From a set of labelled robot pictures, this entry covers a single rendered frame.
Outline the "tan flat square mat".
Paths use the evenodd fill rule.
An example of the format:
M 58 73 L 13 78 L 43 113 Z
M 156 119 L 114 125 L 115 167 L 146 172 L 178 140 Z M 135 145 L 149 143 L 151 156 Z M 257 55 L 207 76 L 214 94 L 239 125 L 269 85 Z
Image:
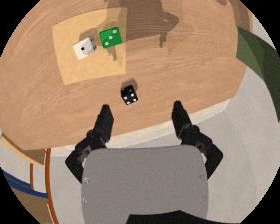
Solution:
M 65 85 L 111 75 L 126 74 L 127 7 L 86 12 L 52 26 L 60 73 Z M 119 27 L 122 43 L 103 48 L 99 32 Z M 92 36 L 97 50 L 78 60 L 73 44 Z

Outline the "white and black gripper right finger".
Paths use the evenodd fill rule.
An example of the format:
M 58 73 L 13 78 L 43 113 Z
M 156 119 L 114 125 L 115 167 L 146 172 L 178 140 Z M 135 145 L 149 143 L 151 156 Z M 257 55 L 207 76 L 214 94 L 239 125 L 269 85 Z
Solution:
M 206 157 L 205 167 L 209 179 L 223 159 L 223 153 L 215 144 L 213 145 L 211 138 L 200 132 L 197 125 L 192 125 L 180 100 L 174 102 L 171 118 L 176 136 L 182 141 L 180 145 L 195 146 Z

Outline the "green die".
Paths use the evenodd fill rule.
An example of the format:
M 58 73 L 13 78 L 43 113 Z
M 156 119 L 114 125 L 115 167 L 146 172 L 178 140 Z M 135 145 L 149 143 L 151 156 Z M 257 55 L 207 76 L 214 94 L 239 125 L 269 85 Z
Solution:
M 112 47 L 122 43 L 119 27 L 114 27 L 99 33 L 103 48 Z

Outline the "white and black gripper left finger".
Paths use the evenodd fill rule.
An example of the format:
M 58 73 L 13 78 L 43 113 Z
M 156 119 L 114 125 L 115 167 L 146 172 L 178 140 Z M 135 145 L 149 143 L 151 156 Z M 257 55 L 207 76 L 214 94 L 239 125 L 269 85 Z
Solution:
M 90 151 L 107 148 L 105 144 L 109 143 L 111 137 L 114 118 L 108 104 L 103 104 L 97 118 L 96 126 L 87 132 L 86 138 L 75 146 L 75 150 L 65 160 L 66 166 L 81 184 L 84 159 Z

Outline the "black die with white pips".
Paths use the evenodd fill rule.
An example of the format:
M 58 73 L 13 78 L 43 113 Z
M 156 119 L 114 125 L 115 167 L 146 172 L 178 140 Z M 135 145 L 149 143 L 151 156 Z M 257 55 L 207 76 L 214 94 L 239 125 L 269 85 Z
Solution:
M 126 105 L 129 105 L 131 103 L 138 101 L 137 94 L 132 85 L 129 85 L 129 86 L 121 89 L 120 92 L 121 92 L 121 97 Z

